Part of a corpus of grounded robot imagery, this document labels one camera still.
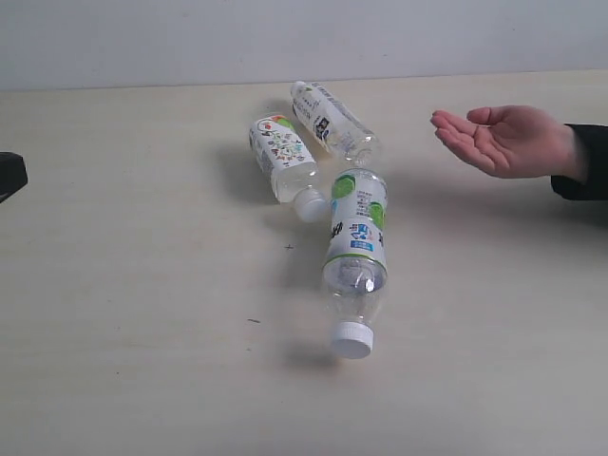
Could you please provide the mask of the black sleeved forearm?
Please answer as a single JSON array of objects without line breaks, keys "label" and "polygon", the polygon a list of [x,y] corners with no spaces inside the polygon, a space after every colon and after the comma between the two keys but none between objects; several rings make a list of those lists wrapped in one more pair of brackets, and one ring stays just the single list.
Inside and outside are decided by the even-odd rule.
[{"label": "black sleeved forearm", "polygon": [[573,155],[564,174],[551,177],[552,190],[565,200],[607,201],[607,126],[568,124]]}]

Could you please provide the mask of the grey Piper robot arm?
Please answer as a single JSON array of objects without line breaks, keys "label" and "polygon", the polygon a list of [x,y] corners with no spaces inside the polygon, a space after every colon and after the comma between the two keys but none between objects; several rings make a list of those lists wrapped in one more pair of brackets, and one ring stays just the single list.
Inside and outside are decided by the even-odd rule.
[{"label": "grey Piper robot arm", "polygon": [[12,152],[0,153],[0,202],[8,199],[29,182],[22,156]]}]

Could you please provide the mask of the person's open hand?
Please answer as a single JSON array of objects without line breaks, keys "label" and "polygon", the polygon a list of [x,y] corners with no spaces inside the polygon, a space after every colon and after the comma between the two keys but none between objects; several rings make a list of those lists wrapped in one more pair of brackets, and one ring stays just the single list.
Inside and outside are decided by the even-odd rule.
[{"label": "person's open hand", "polygon": [[459,160],[499,179],[562,175],[573,155],[567,125],[532,106],[479,107],[464,118],[437,110],[430,122]]}]

